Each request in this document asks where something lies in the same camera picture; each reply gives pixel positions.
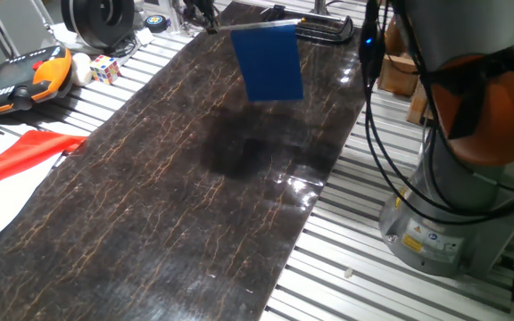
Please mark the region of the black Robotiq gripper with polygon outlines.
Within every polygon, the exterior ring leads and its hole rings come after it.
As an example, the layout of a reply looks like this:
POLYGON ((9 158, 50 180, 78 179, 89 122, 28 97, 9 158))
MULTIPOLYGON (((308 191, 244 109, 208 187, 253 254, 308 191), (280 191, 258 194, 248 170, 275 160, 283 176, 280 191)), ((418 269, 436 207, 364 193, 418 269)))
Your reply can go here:
POLYGON ((183 13, 188 18, 195 17, 195 24, 205 29, 208 34, 217 33, 220 10, 212 0, 184 0, 186 8, 183 13))

